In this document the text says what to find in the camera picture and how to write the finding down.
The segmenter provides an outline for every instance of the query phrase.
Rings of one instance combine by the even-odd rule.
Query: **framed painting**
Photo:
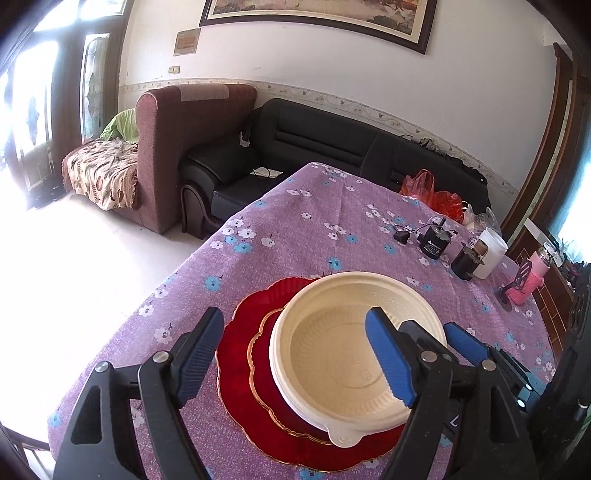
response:
[[[206,0],[200,25],[302,22],[344,28],[425,53],[437,0]]]

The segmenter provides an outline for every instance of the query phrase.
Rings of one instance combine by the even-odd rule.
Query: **door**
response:
[[[11,125],[4,156],[30,205],[61,189],[62,159],[97,138],[116,114],[131,5],[132,0],[64,0],[9,68],[5,108]]]

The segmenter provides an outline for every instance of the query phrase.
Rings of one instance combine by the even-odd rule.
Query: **white wall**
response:
[[[135,0],[120,86],[179,77],[309,88],[396,115],[444,138],[519,189],[550,110],[556,60],[526,0],[439,0],[426,55],[336,28],[245,22],[202,28],[173,57],[203,0]],[[180,65],[180,75],[168,67]]]

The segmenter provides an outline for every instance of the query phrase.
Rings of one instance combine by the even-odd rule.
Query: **black leather sofa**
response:
[[[183,231],[204,237],[313,161],[395,192],[406,175],[426,168],[436,190],[457,193],[476,213],[490,206],[485,178],[457,159],[357,120],[271,99],[252,112],[242,133],[199,145],[181,160]],[[258,167],[284,173],[276,179],[250,175]]]

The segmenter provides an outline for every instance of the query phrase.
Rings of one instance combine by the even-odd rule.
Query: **bowl rim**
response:
[[[328,275],[327,277],[318,279],[317,281],[305,286],[287,303],[287,305],[285,305],[273,327],[271,343],[269,345],[269,362],[271,365],[271,373],[281,395],[284,397],[284,400],[288,403],[288,405],[300,417],[312,425],[322,430],[329,431],[329,433],[330,429],[339,429],[359,432],[361,436],[363,436],[366,434],[383,432],[384,430],[396,428],[398,425],[403,424],[410,413],[410,409],[404,407],[404,410],[401,410],[401,412],[398,414],[390,415],[379,420],[364,421],[363,423],[355,422],[351,420],[350,417],[341,416],[332,413],[329,410],[321,410],[306,401],[305,398],[299,393],[299,391],[304,391],[304,388],[297,381],[297,378],[293,373],[293,369],[290,370],[292,373],[291,378],[288,376],[288,371],[285,368],[285,362],[281,360],[282,354],[280,339],[285,327],[285,319],[288,317],[290,311],[292,311],[294,306],[300,302],[302,298],[307,297],[311,291],[327,288],[327,285],[330,283],[343,278],[350,278],[351,280],[355,279],[356,283],[358,283],[360,280],[369,280],[373,281],[374,283],[378,282],[382,284],[390,284],[396,286],[396,288],[400,288],[402,291],[408,293],[412,299],[420,302],[421,305],[428,311],[428,313],[432,315],[435,320],[437,320],[438,332],[435,332],[433,336],[435,336],[437,340],[439,340],[443,345],[446,345],[446,337],[441,320],[427,300],[425,300],[419,293],[400,280],[373,272],[349,271]]]

